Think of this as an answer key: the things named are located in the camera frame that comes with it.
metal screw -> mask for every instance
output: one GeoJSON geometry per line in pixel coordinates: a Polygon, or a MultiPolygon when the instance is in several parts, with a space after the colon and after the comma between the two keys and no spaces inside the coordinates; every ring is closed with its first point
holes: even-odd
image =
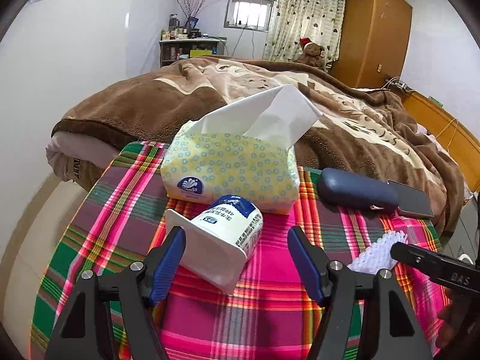
{"type": "Polygon", "coordinates": [[[392,273],[388,269],[381,269],[380,276],[384,279],[389,279],[392,277],[392,273]]]}
{"type": "Polygon", "coordinates": [[[343,268],[343,264],[335,259],[330,262],[330,268],[332,268],[334,271],[339,271],[343,268]]]}
{"type": "Polygon", "coordinates": [[[130,269],[132,271],[140,271],[142,268],[143,268],[143,262],[141,261],[132,262],[130,265],[130,269]]]}
{"type": "Polygon", "coordinates": [[[90,279],[93,276],[93,272],[89,269],[88,271],[83,271],[82,272],[82,279],[90,279]]]}

wooden cabinet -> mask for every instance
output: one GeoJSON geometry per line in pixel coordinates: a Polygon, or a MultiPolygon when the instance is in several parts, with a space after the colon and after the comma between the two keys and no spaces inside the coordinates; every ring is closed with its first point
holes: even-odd
{"type": "Polygon", "coordinates": [[[404,0],[346,0],[339,57],[329,73],[352,88],[381,88],[385,75],[400,76],[411,17],[404,0]]]}

patterned curtain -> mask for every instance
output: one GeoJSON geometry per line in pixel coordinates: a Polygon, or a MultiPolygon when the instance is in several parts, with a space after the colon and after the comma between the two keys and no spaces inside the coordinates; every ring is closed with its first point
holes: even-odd
{"type": "Polygon", "coordinates": [[[324,63],[338,59],[345,0],[275,0],[265,45],[270,61],[297,59],[299,39],[325,48],[324,63]]]}

fleece blanket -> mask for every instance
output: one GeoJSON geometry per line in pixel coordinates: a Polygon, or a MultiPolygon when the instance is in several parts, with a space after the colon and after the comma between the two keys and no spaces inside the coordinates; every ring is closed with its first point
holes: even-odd
{"type": "Polygon", "coordinates": [[[57,131],[89,135],[121,150],[136,140],[171,143],[179,128],[269,88],[295,85],[323,116],[296,143],[297,164],[333,167],[428,195],[439,234],[453,232],[463,202],[458,165],[423,135],[389,91],[364,93],[303,64],[199,57],[119,81],[69,110],[57,131]]]}

wooden headboard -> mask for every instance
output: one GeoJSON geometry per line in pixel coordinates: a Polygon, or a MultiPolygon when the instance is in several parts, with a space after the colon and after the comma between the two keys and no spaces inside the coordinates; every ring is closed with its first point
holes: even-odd
{"type": "Polygon", "coordinates": [[[450,156],[460,166],[470,190],[480,191],[480,142],[478,139],[461,123],[457,126],[457,120],[452,115],[420,93],[412,92],[401,97],[406,111],[417,123],[424,126],[435,137],[441,133],[437,141],[445,150],[450,144],[450,156]]]}

